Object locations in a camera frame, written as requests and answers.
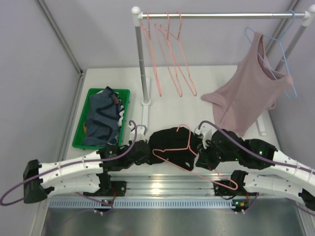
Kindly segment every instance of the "white table surface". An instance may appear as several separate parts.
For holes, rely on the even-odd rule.
[[[167,67],[158,67],[158,75],[162,87],[162,97],[158,94],[156,81],[151,67],[146,68],[146,76],[152,78],[151,86],[151,106],[149,113],[149,125],[147,139],[155,131],[177,127],[179,124],[187,124],[194,130],[201,121],[209,120],[214,122],[212,103],[202,101],[201,95],[214,92],[224,85],[235,73],[237,66],[191,66],[189,67],[191,77],[193,78],[197,96],[194,97],[186,85],[185,80],[180,78],[183,97],[176,92],[175,86],[171,81],[171,77]],[[85,77],[77,114],[72,129],[71,140],[66,154],[66,160],[83,156],[92,150],[81,150],[72,147],[72,141],[79,123],[80,115],[83,110],[88,90],[91,88],[105,88],[109,86],[113,89],[129,89],[130,104],[127,111],[127,121],[134,120],[137,124],[141,124],[143,99],[140,70],[139,68],[109,68],[109,69],[88,69]],[[254,123],[246,132],[243,139],[262,139],[278,147],[275,132],[273,130],[269,114],[265,111],[262,119],[266,127],[266,136],[260,136],[257,126]],[[129,140],[130,129],[125,125],[124,143]],[[217,171],[220,173],[231,173],[234,170],[246,170],[240,167],[236,162],[220,163]],[[194,167],[193,172],[199,174],[210,174],[209,170]],[[111,172],[111,175],[189,175],[168,163],[155,165],[133,165],[127,170],[120,172]]]

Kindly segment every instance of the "black garment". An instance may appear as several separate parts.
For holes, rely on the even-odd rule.
[[[153,149],[172,149],[172,148],[186,148],[188,145],[189,130],[181,127],[176,132],[177,127],[157,131],[153,133],[149,140],[149,147],[151,155],[148,164],[162,163],[163,160],[157,158],[152,154]],[[202,142],[200,138],[191,132],[190,148],[195,153],[198,153],[197,146]],[[193,169],[195,155],[190,150],[183,151],[155,151],[158,156],[171,161],[172,163],[191,171]]]
[[[234,132],[226,131],[225,129],[223,129],[223,131],[244,146],[243,139],[237,137]],[[199,158],[196,162],[196,167],[214,170],[221,162],[238,161],[242,156],[247,156],[243,150],[238,148],[218,130],[214,132],[211,140],[207,140],[206,143],[208,144],[206,149],[203,145],[198,147]]]

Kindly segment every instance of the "clothes hanger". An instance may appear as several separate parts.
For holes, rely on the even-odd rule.
[[[167,19],[168,19],[168,27],[167,27],[167,28],[168,28],[168,30],[169,30],[169,28],[170,28],[170,19],[169,19],[169,16],[168,16],[168,12],[165,12],[165,13],[167,14]],[[159,43],[160,49],[161,49],[161,51],[162,51],[162,55],[163,55],[163,57],[164,57],[164,60],[165,60],[165,62],[166,62],[166,66],[167,66],[168,72],[169,72],[169,74],[170,74],[170,76],[171,76],[171,78],[172,78],[172,81],[173,81],[173,83],[174,83],[174,85],[175,85],[175,88],[176,88],[176,90],[177,90],[178,95],[179,95],[180,97],[182,97],[182,96],[183,96],[182,85],[181,85],[181,83],[180,83],[180,81],[179,81],[179,79],[178,79],[175,57],[174,57],[174,54],[173,54],[173,51],[172,51],[170,42],[169,42],[169,40],[168,40],[168,35],[169,35],[169,33],[167,33],[167,35],[165,35],[164,32],[163,32],[162,29],[161,29],[161,25],[158,26],[158,24],[155,24],[155,29],[156,29],[156,35],[157,35],[158,43]],[[170,68],[169,68],[169,63],[168,63],[168,60],[167,60],[167,58],[166,58],[164,49],[163,49],[163,47],[162,47],[161,39],[160,39],[160,37],[159,37],[159,32],[162,34],[163,38],[165,39],[165,42],[167,43],[167,47],[168,47],[169,52],[170,52],[170,54],[171,54],[177,83],[175,82],[174,76],[173,76],[173,74],[172,74],[172,72],[171,72],[171,70],[170,70]]]
[[[283,54],[283,59],[284,59],[284,62],[285,62],[285,66],[286,66],[286,70],[287,70],[287,73],[290,74],[290,70],[289,70],[289,65],[286,61],[286,57],[285,57],[285,52],[284,52],[284,48],[283,48],[283,45],[282,45],[282,39],[284,37],[284,35],[287,33],[287,31],[289,30],[289,28],[293,25],[294,21],[295,21],[295,12],[294,11],[291,11],[289,10],[289,12],[291,12],[293,14],[293,20],[291,22],[291,24],[286,28],[286,30],[283,32],[283,34],[279,37],[279,38],[273,38],[273,37],[270,37],[268,35],[264,35],[264,37],[266,38],[269,38],[271,40],[275,40],[275,41],[278,41],[279,44],[280,44],[280,48],[281,48],[281,51],[282,51],[282,54]],[[246,27],[245,28],[245,36],[247,37],[247,39],[249,40],[250,43],[252,43],[250,37],[247,35],[247,30],[250,30],[252,31],[253,33],[255,33],[255,31],[250,28],[250,27]],[[270,65],[268,63],[266,63],[266,61],[264,60],[264,58],[260,55],[260,53],[258,53],[259,57],[262,59],[262,61],[264,62],[264,65],[267,66],[267,68],[269,69],[269,71],[271,72],[271,74],[273,75],[273,77],[278,80],[278,78],[276,77],[276,75],[274,74],[274,72],[272,71],[272,68],[270,67]],[[290,100],[295,100],[297,98],[297,93],[296,93],[296,90],[295,90],[295,87],[292,85],[292,88],[293,88],[293,91],[294,91],[294,94],[295,94],[295,97],[292,98],[288,93],[287,91],[284,91],[285,94],[287,95],[287,97],[290,99]]]
[[[212,182],[212,183],[221,185],[222,187],[225,187],[225,188],[228,188],[228,189],[231,189],[231,190],[236,190],[236,189],[238,189],[238,184],[237,184],[235,181],[231,180],[230,178],[226,178],[226,179],[227,179],[228,181],[232,182],[232,183],[235,185],[235,187],[230,187],[230,186],[224,185],[224,184],[222,184],[222,183],[220,183],[220,182],[211,180],[211,179],[206,178],[206,177],[204,177],[204,176],[202,176],[202,175],[199,175],[199,174],[197,174],[197,173],[188,171],[188,170],[186,170],[185,168],[183,168],[183,167],[181,167],[181,166],[178,166],[178,165],[174,164],[173,162],[170,162],[169,160],[166,160],[166,159],[164,159],[164,158],[158,156],[157,154],[155,154],[156,151],[166,152],[166,151],[184,151],[184,150],[189,150],[189,151],[191,151],[192,154],[194,154],[195,156],[197,156],[197,154],[190,148],[191,130],[190,130],[189,126],[186,125],[186,124],[180,124],[180,125],[177,127],[176,132],[178,132],[179,128],[180,128],[180,127],[183,127],[183,126],[186,126],[186,128],[189,130],[189,136],[188,136],[187,147],[184,147],[184,148],[171,148],[171,149],[164,149],[164,150],[161,150],[161,149],[153,149],[153,150],[152,150],[152,154],[153,154],[154,156],[156,156],[157,158],[159,158],[159,159],[161,159],[161,160],[163,160],[163,161],[165,161],[165,162],[167,162],[167,163],[169,163],[169,164],[171,164],[171,165],[173,165],[173,166],[176,166],[177,168],[179,168],[179,169],[181,169],[181,170],[183,170],[183,171],[186,171],[186,172],[189,172],[189,173],[191,173],[191,174],[194,174],[194,175],[196,175],[196,176],[198,176],[198,177],[200,177],[200,178],[203,178],[203,179],[205,179],[205,180],[208,180],[208,181],[210,181],[210,182]]]
[[[162,89],[161,89],[161,84],[160,84],[160,81],[158,78],[157,63],[156,63],[156,57],[155,57],[154,47],[153,47],[153,42],[152,42],[152,37],[151,37],[150,18],[149,18],[148,12],[147,12],[147,15],[148,15],[148,29],[145,28],[143,23],[141,23],[141,28],[144,32],[144,38],[145,38],[147,47],[149,49],[149,55],[150,55],[150,58],[152,61],[153,72],[154,72],[154,76],[155,76],[156,83],[157,83],[158,93],[159,93],[159,96],[162,97]]]
[[[183,92],[182,92],[182,90],[181,90],[181,85],[180,85],[180,82],[179,82],[179,80],[178,80],[178,74],[177,74],[177,69],[176,69],[176,68],[179,69],[179,71],[180,71],[182,77],[184,78],[185,82],[187,83],[187,85],[188,85],[190,91],[192,92],[192,94],[193,94],[194,96],[197,96],[197,89],[196,89],[196,86],[195,86],[194,81],[193,81],[192,78],[191,78],[190,71],[189,71],[189,67],[188,67],[188,64],[187,64],[186,57],[185,57],[185,53],[184,53],[184,50],[183,50],[183,47],[182,47],[182,44],[181,44],[181,41],[180,41],[180,35],[181,35],[181,29],[182,29],[182,25],[183,25],[183,19],[182,19],[182,16],[181,16],[180,12],[177,11],[177,13],[178,13],[179,16],[180,16],[180,21],[181,21],[181,22],[180,22],[180,27],[179,27],[177,36],[175,36],[173,33],[171,33],[171,32],[169,31],[169,28],[170,28],[170,18],[169,18],[169,16],[168,16],[168,12],[166,12],[166,14],[167,14],[167,19],[168,19],[168,26],[167,26],[167,29],[166,29],[166,27],[165,27],[163,24],[160,24],[159,27],[157,26],[157,24],[155,25],[156,31],[157,31],[157,36],[158,36],[158,31],[160,31],[161,34],[163,35],[163,37],[164,37],[164,39],[165,39],[165,41],[166,41],[166,43],[167,43],[168,49],[169,49],[169,51],[170,51],[170,54],[171,54],[171,57],[172,57],[172,60],[173,60],[173,66],[174,66],[174,69],[175,69],[176,80],[177,80],[178,83],[179,83],[180,89],[178,89],[178,87],[176,86],[175,80],[174,80],[174,78],[173,78],[172,73],[170,72],[169,67],[168,67],[168,70],[169,70],[169,72],[170,72],[170,74],[171,74],[173,83],[174,83],[174,85],[175,85],[175,87],[176,87],[176,90],[177,90],[178,94],[179,94],[180,97],[181,97]],[[188,78],[189,78],[189,80],[190,80],[190,83],[191,83],[192,87],[191,87],[191,85],[189,84],[188,79],[187,79],[186,76],[184,75],[182,69],[181,69],[180,66],[177,64],[176,58],[175,58],[175,56],[174,56],[174,54],[173,54],[173,50],[172,50],[171,45],[170,45],[170,42],[169,42],[169,36],[172,36],[175,40],[178,41],[178,44],[179,44],[180,49],[181,49],[181,54],[182,54],[182,57],[183,57],[183,59],[184,59],[185,67],[186,67],[186,69],[187,69]],[[159,39],[159,36],[158,36],[158,41],[159,41],[159,45],[160,45],[160,48],[161,48],[161,50],[162,50],[162,54],[163,54],[163,56],[164,56],[164,59],[165,59],[165,61],[167,62],[167,59],[166,59],[165,53],[164,53],[164,51],[163,51],[162,44],[161,44],[161,41],[160,41],[160,39]]]

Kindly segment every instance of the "pink wire hanger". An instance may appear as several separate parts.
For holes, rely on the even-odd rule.
[[[141,23],[141,28],[144,31],[144,38],[145,38],[145,41],[149,50],[149,55],[150,55],[152,66],[153,66],[153,72],[154,72],[154,76],[157,83],[158,93],[159,93],[159,96],[162,97],[162,89],[161,89],[161,84],[158,78],[157,63],[156,63],[156,57],[155,57],[154,47],[153,47],[153,42],[152,42],[152,37],[151,37],[150,18],[149,18],[148,12],[147,12],[147,15],[148,15],[148,30],[145,28],[143,23]]]
[[[168,18],[168,29],[169,29],[169,27],[170,27],[170,19],[169,19],[168,13],[167,13],[167,18]],[[155,29],[156,29],[156,35],[157,35],[158,43],[159,43],[160,49],[161,49],[161,51],[162,51],[164,60],[165,60],[165,62],[166,62],[166,66],[167,66],[168,72],[169,72],[169,74],[170,74],[170,76],[171,76],[171,78],[172,78],[172,81],[173,81],[173,83],[174,83],[174,85],[175,85],[175,88],[176,88],[176,90],[177,90],[177,93],[179,94],[180,97],[182,97],[182,96],[183,96],[183,90],[182,90],[181,83],[180,83],[180,81],[179,81],[179,79],[178,79],[175,57],[174,57],[174,54],[173,54],[173,51],[172,51],[170,42],[169,42],[169,40],[168,40],[168,33],[167,33],[167,36],[166,36],[166,35],[164,34],[164,32],[161,30],[161,28],[158,28],[158,25],[157,25],[157,24],[155,24]],[[172,61],[173,61],[173,66],[174,66],[174,70],[175,70],[175,75],[176,75],[176,80],[177,80],[177,84],[178,84],[178,85],[176,84],[175,79],[174,79],[174,76],[173,76],[173,74],[172,74],[172,72],[171,72],[171,70],[170,70],[170,68],[169,68],[169,63],[168,63],[168,60],[167,60],[167,58],[166,58],[166,55],[165,55],[165,52],[164,52],[164,49],[163,49],[163,47],[162,47],[162,43],[161,43],[161,40],[160,40],[160,37],[159,37],[159,33],[158,33],[159,31],[160,31],[161,34],[163,35],[163,37],[164,37],[164,39],[165,39],[165,41],[166,41],[166,43],[167,43],[167,47],[168,47],[168,49],[169,49],[169,52],[170,52],[170,54],[171,54]]]
[[[171,23],[170,23],[170,18],[169,18],[168,12],[165,12],[165,13],[167,14],[167,19],[168,19],[168,27],[167,27],[167,29],[166,29],[165,26],[162,25],[162,24],[159,26],[159,28],[158,28],[157,25],[155,24],[155,28],[156,28],[156,34],[157,34],[157,37],[158,37],[158,42],[159,42],[159,45],[160,45],[160,48],[161,48],[163,57],[164,57],[164,59],[165,59],[165,61],[166,61],[166,63],[167,63],[168,71],[169,71],[169,73],[171,74],[173,83],[174,83],[174,85],[175,85],[175,87],[176,87],[176,90],[177,90],[177,92],[178,92],[178,94],[179,94],[180,97],[182,96],[183,92],[182,92],[182,89],[181,89],[180,82],[179,82],[179,80],[178,80],[178,74],[177,74],[177,69],[176,69],[176,68],[179,69],[180,73],[182,74],[183,78],[185,79],[185,82],[186,82],[186,84],[188,85],[188,87],[189,87],[190,91],[192,92],[192,94],[193,94],[194,96],[197,96],[197,89],[196,89],[196,86],[195,86],[194,81],[192,80],[192,78],[191,78],[191,76],[190,76],[190,70],[189,70],[189,67],[188,67],[188,64],[187,64],[187,60],[186,60],[186,57],[185,57],[185,53],[184,53],[184,50],[183,50],[183,47],[182,47],[182,44],[181,44],[181,41],[180,41],[180,34],[181,34],[181,29],[182,29],[182,24],[183,24],[182,16],[181,16],[180,12],[178,11],[177,13],[180,15],[180,20],[181,20],[181,22],[180,22],[180,27],[179,27],[179,30],[178,30],[178,35],[175,36],[174,34],[172,34],[172,33],[169,31],[169,29],[170,29],[170,24],[171,24]],[[169,66],[168,66],[168,61],[167,61],[167,59],[166,59],[165,53],[164,53],[163,48],[162,48],[161,41],[160,41],[159,36],[158,36],[158,31],[160,31],[160,32],[162,33],[162,35],[163,35],[163,37],[164,37],[164,39],[165,39],[165,41],[166,41],[166,43],[167,43],[168,49],[169,49],[169,51],[170,51],[170,54],[171,54],[171,57],[172,57],[172,60],[173,60],[173,66],[174,66],[174,69],[175,69],[176,79],[177,79],[177,81],[178,81],[178,83],[179,83],[180,89],[176,86],[176,83],[175,83],[175,80],[174,80],[174,78],[173,78],[173,75],[172,75],[172,73],[170,72],[170,69],[169,69]],[[190,80],[190,82],[191,82],[193,88],[192,88],[191,85],[189,84],[189,82],[188,82],[186,76],[184,75],[182,69],[181,69],[180,66],[177,64],[176,58],[175,58],[175,56],[174,56],[173,50],[172,50],[171,45],[170,45],[170,42],[169,42],[169,36],[172,36],[174,39],[176,39],[176,40],[178,41],[178,44],[179,44],[180,49],[181,49],[182,57],[183,57],[183,59],[184,59],[185,66],[186,66],[186,69],[187,69],[187,72],[188,72],[188,77],[189,77],[189,80]]]
[[[186,170],[185,168],[183,168],[183,167],[181,167],[181,166],[178,166],[178,165],[174,164],[173,162],[170,162],[169,160],[166,160],[166,159],[164,159],[164,158],[158,156],[157,154],[155,154],[155,151],[166,152],[166,151],[184,151],[184,150],[189,150],[189,151],[191,151],[192,154],[194,154],[195,156],[197,156],[197,154],[196,154],[196,153],[191,149],[191,147],[190,147],[191,130],[190,130],[189,126],[186,125],[186,124],[180,124],[180,125],[177,127],[176,132],[178,132],[179,128],[182,127],[182,126],[186,126],[186,127],[188,128],[188,130],[189,130],[189,136],[188,136],[187,147],[185,147],[185,148],[171,148],[171,149],[164,149],[164,150],[161,150],[161,149],[153,149],[153,150],[152,150],[152,154],[153,154],[154,156],[156,156],[157,158],[159,158],[159,159],[161,159],[161,160],[163,160],[163,161],[165,161],[165,162],[167,162],[167,163],[169,163],[169,164],[171,164],[171,165],[173,165],[173,166],[176,166],[177,168],[179,168],[179,169],[181,169],[181,170],[183,170],[183,171],[192,173],[192,174],[194,174],[194,175],[196,175],[196,176],[198,176],[198,177],[200,177],[200,178],[203,178],[203,179],[205,179],[205,180],[208,180],[208,181],[210,181],[210,182],[212,182],[212,183],[221,185],[221,186],[223,186],[223,187],[225,187],[225,188],[228,188],[228,189],[231,189],[231,190],[236,190],[236,189],[238,189],[238,184],[237,184],[235,181],[231,180],[230,178],[226,178],[226,179],[229,180],[230,182],[232,182],[232,183],[235,185],[234,188],[233,188],[233,187],[230,187],[230,186],[227,186],[227,185],[224,185],[224,184],[222,184],[222,183],[220,183],[220,182],[216,182],[216,181],[211,180],[211,179],[209,179],[209,178],[206,178],[206,177],[204,177],[204,176],[201,176],[201,175],[199,175],[199,174],[197,174],[197,173],[188,171],[188,170]]]

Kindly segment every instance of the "white rack post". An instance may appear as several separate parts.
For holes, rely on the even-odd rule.
[[[309,24],[311,23],[314,16],[315,16],[315,5],[312,5],[309,7],[309,10],[305,12],[305,17],[303,18],[303,22],[300,25],[300,28],[295,33],[293,39],[291,40],[289,46],[287,47],[287,49],[285,51],[284,55],[285,55],[286,59],[290,56],[293,48],[295,47],[295,45],[297,44],[297,42],[301,38],[301,36],[304,33],[304,31],[306,30],[307,26],[309,26]],[[276,71],[281,70],[283,65],[284,65],[284,56],[279,61],[278,65],[276,67]]]
[[[133,13],[133,21],[136,29],[136,38],[137,38],[137,47],[138,47],[138,56],[139,56],[139,65],[140,65],[140,75],[141,75],[141,84],[142,84],[142,92],[143,92],[143,100],[142,100],[142,122],[141,125],[148,127],[149,122],[149,105],[150,101],[150,87],[151,80],[146,77],[146,71],[144,68],[144,58],[143,58],[143,48],[142,48],[142,38],[141,38],[141,23],[138,19],[140,15],[140,8],[135,6],[132,8],[131,12]]]

